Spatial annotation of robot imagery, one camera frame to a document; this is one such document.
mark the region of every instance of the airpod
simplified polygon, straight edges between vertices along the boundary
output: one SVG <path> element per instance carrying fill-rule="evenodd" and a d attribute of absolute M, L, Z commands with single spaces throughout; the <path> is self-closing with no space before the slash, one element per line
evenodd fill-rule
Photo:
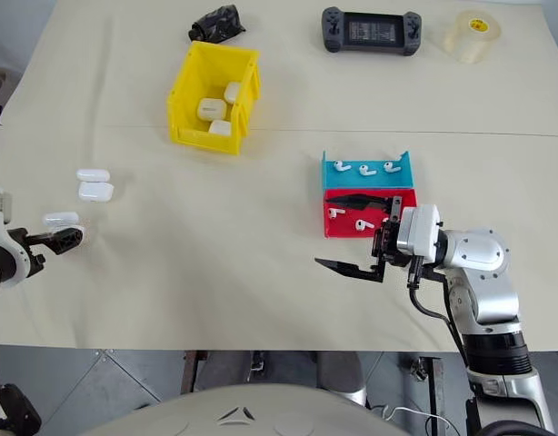
<path fill-rule="evenodd" d="M 376 170 L 369 171 L 368 165 L 360 165 L 361 175 L 375 175 L 376 173 L 378 173 Z"/>
<path fill-rule="evenodd" d="M 330 220 L 333 220 L 337 216 L 338 213 L 345 213 L 345 210 L 344 209 L 334 209 L 333 207 L 330 207 L 327 210 L 327 212 L 329 214 Z"/>
<path fill-rule="evenodd" d="M 358 232 L 363 232 L 364 230 L 366 230 L 366 227 L 368 227 L 369 229 L 373 229 L 374 225 L 364 220 L 358 220 L 355 222 L 355 230 L 357 230 Z"/>
<path fill-rule="evenodd" d="M 400 166 L 394 168 L 394 164 L 392 162 L 386 162 L 384 164 L 384 170 L 387 173 L 398 173 L 400 170 L 402 170 L 402 168 Z"/>
<path fill-rule="evenodd" d="M 344 166 L 344 163 L 342 161 L 334 161 L 334 168 L 335 171 L 348 171 L 352 169 L 352 166 L 351 165 Z"/>

